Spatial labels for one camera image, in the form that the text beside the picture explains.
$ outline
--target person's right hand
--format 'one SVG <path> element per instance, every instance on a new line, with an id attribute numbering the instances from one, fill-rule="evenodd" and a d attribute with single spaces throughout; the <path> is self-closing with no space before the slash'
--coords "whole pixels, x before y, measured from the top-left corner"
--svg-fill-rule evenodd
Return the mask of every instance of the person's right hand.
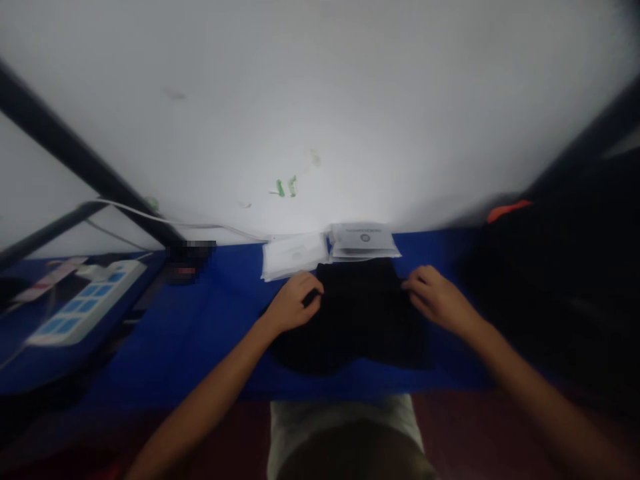
<path id="1" fill-rule="evenodd" d="M 414 270 L 402 288 L 420 313 L 464 340 L 488 325 L 462 292 L 430 265 Z"/>

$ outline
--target red object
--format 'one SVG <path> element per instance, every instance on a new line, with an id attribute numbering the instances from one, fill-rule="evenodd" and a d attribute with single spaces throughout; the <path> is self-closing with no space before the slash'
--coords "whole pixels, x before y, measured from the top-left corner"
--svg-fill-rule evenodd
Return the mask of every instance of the red object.
<path id="1" fill-rule="evenodd" d="M 529 200 L 520 200 L 517 203 L 514 203 L 513 205 L 506 205 L 504 207 L 496 207 L 493 210 L 491 210 L 491 212 L 489 212 L 489 216 L 487 217 L 487 223 L 493 223 L 496 220 L 498 220 L 498 218 L 502 217 L 505 213 L 509 213 L 512 212 L 514 210 L 518 210 L 522 207 L 526 207 L 528 205 L 531 205 L 531 202 Z"/>

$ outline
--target green stain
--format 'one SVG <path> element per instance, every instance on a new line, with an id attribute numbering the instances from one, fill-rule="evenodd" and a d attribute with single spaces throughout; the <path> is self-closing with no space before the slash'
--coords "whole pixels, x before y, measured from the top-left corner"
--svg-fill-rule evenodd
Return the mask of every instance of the green stain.
<path id="1" fill-rule="evenodd" d="M 295 197 L 295 180 L 295 175 L 289 180 L 289 191 L 291 192 L 292 197 Z"/>
<path id="2" fill-rule="evenodd" d="M 282 188 L 282 180 L 278 179 L 278 181 L 275 183 L 276 187 L 278 187 L 278 195 L 280 197 L 284 197 L 285 196 L 285 190 L 284 188 Z"/>

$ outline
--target wall stain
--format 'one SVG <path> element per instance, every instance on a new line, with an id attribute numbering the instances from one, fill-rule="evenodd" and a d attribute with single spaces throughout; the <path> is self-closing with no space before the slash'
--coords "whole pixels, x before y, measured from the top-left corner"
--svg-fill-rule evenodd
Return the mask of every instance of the wall stain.
<path id="1" fill-rule="evenodd" d="M 309 153 L 311 154 L 311 163 L 314 164 L 314 166 L 316 167 L 320 167 L 321 160 L 320 160 L 320 153 L 318 153 L 318 150 L 311 149 L 309 150 Z"/>
<path id="2" fill-rule="evenodd" d="M 162 87 L 162 92 L 171 100 L 183 101 L 187 99 L 184 93 L 171 87 Z"/>

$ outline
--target hand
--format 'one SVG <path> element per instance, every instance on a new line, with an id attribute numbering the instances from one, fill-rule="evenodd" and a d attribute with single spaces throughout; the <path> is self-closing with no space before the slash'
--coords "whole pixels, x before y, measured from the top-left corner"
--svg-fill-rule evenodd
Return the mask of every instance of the hand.
<path id="1" fill-rule="evenodd" d="M 302 304 L 302 300 L 313 289 L 325 292 L 322 283 L 309 272 L 294 275 L 271 301 L 261 320 L 274 328 L 276 335 L 304 325 L 320 310 L 320 295 L 307 308 Z"/>
<path id="2" fill-rule="evenodd" d="M 460 290 L 430 265 L 414 270 L 402 288 L 426 318 L 466 341 L 488 325 Z"/>

